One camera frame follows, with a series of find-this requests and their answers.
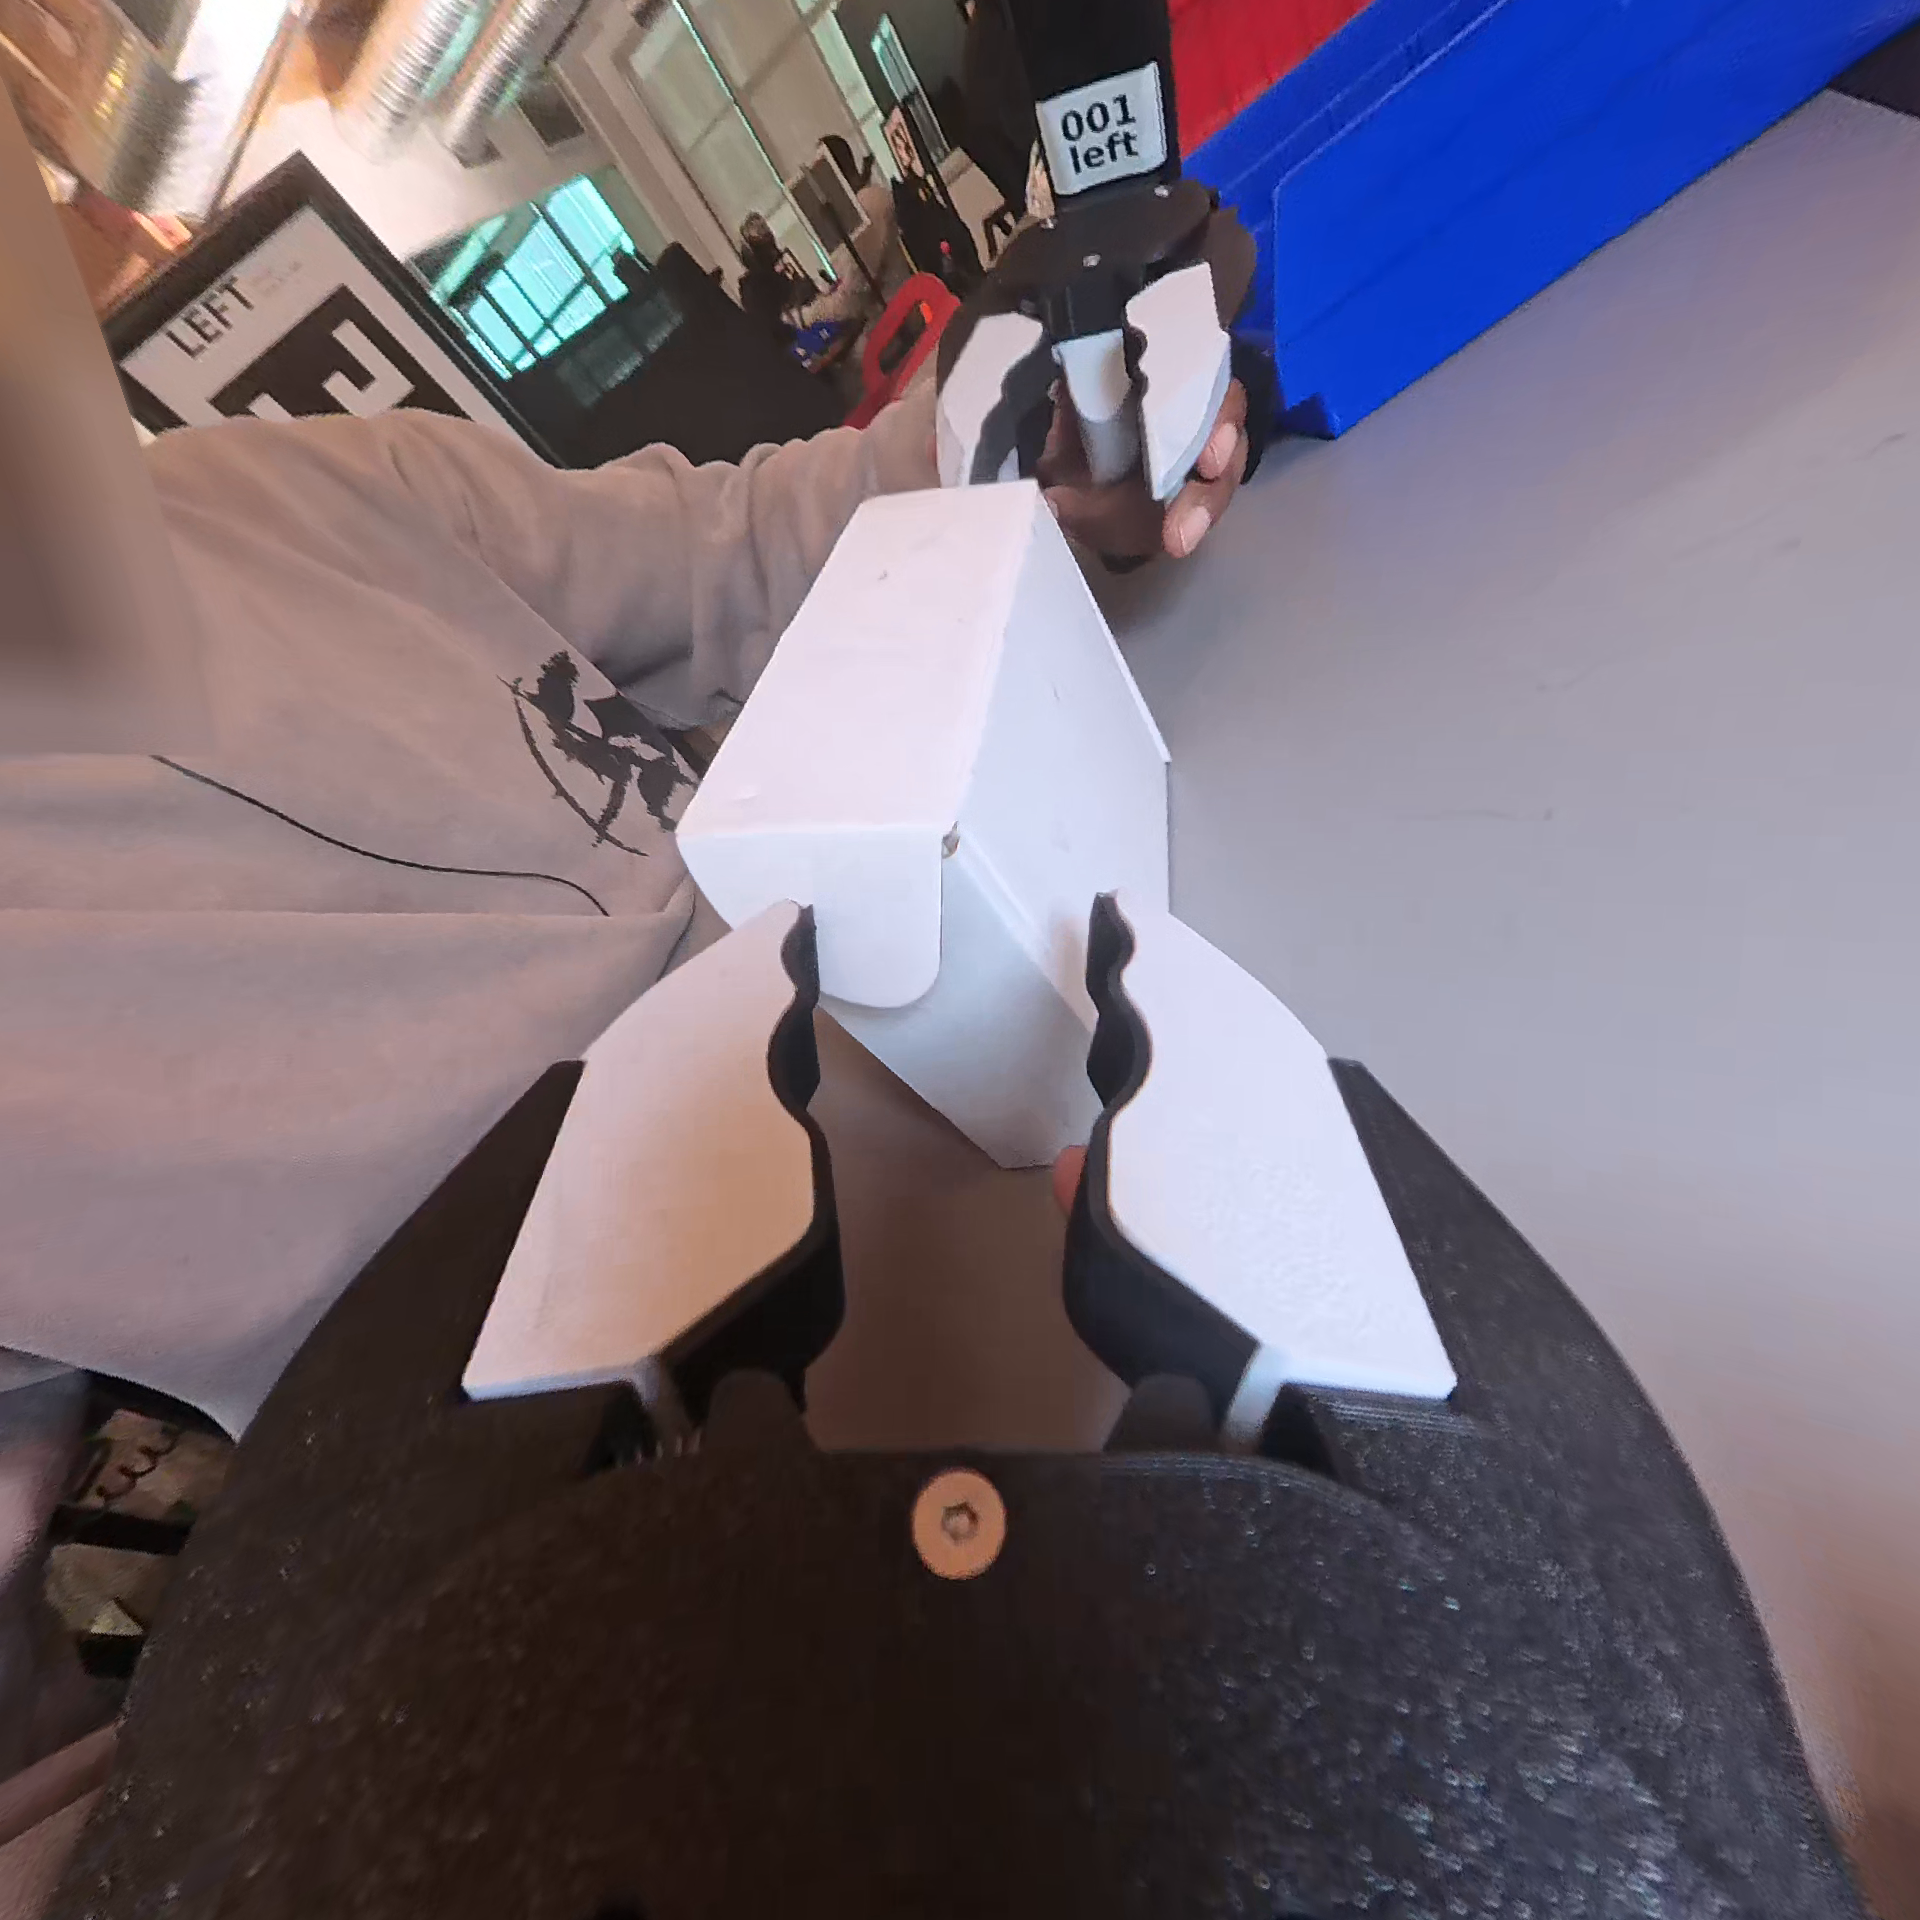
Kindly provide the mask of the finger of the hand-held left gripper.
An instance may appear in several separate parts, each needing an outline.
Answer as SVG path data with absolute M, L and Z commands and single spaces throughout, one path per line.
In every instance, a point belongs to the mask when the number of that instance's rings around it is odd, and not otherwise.
M 1180 269 L 1130 302 L 1143 477 L 1155 502 L 1188 480 L 1231 379 L 1211 269 Z
M 1035 477 L 1056 421 L 1056 376 L 1042 321 L 1024 309 L 958 313 L 940 337 L 933 383 L 940 486 Z

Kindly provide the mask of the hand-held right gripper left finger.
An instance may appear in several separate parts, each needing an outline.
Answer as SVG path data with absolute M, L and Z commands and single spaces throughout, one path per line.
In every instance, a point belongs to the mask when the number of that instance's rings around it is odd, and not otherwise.
M 706 1412 L 736 1373 L 803 1399 L 846 1316 L 812 910 L 778 903 L 589 1047 L 467 1355 L 467 1402 L 629 1386 Z

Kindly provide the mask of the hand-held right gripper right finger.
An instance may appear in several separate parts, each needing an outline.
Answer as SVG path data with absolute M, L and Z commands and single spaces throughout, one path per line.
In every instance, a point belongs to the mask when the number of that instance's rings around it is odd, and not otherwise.
M 1096 1117 L 1064 1307 L 1125 1383 L 1192 1383 L 1224 1442 L 1291 1387 L 1447 1404 L 1452 1358 L 1334 1058 L 1167 909 L 1091 904 Z

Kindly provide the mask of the white cardboard box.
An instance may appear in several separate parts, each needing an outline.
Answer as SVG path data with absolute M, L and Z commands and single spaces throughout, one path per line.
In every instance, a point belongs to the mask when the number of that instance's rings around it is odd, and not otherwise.
M 725 924 L 995 1167 L 1091 1138 L 1091 904 L 1169 904 L 1169 753 L 1038 482 L 856 509 L 681 824 Z

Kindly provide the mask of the blue plastic bin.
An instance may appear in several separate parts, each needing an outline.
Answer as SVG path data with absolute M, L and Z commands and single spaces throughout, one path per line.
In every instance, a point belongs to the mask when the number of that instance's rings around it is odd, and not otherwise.
M 1918 26 L 1918 5 L 1370 5 L 1180 99 L 1259 239 L 1278 421 L 1334 440 Z

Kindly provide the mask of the person's left forearm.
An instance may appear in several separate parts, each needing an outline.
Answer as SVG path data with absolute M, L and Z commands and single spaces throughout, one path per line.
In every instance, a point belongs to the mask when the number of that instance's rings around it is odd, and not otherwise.
M 645 709 L 706 726 L 746 707 L 856 509 L 940 480 L 933 386 L 872 425 L 694 464 L 655 443 L 500 482 L 476 509 L 515 593 Z

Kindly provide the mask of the person's left hand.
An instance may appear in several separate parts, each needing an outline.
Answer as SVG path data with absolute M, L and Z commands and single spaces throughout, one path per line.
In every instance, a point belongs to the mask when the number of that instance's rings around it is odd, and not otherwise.
M 1160 502 L 1141 477 L 1095 482 L 1067 386 L 1056 383 L 1056 417 L 1038 461 L 1045 502 L 1072 546 L 1109 572 L 1155 558 L 1192 558 L 1236 494 L 1259 475 L 1274 439 L 1278 371 L 1263 339 L 1236 337 L 1231 383 L 1181 490 Z

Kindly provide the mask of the red chair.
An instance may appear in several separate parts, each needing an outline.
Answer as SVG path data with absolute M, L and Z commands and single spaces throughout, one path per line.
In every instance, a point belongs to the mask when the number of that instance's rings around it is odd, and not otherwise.
M 846 414 L 850 427 L 872 425 L 912 389 L 927 359 L 933 359 L 958 306 L 959 302 L 936 275 L 912 275 L 901 283 L 862 337 L 858 398 Z

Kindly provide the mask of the red plastic bin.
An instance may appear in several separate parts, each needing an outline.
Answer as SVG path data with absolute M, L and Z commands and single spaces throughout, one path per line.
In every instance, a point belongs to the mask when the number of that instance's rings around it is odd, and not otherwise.
M 1169 5 L 1181 94 L 1238 99 L 1280 83 L 1370 5 Z

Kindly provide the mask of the person's grey sweatshirt torso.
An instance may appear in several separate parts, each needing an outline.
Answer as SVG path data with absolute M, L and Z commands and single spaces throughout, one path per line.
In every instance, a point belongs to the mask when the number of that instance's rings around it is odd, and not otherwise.
M 4 764 L 4 1377 L 241 1427 L 490 1124 L 714 924 L 681 735 L 484 552 L 431 413 L 144 452 L 203 745 Z

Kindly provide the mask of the black white printed sign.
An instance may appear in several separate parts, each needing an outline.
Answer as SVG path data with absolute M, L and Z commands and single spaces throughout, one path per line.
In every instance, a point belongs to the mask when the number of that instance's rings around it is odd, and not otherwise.
M 101 328 L 148 439 L 411 409 L 490 425 L 560 464 L 509 379 L 307 156 L 245 190 Z

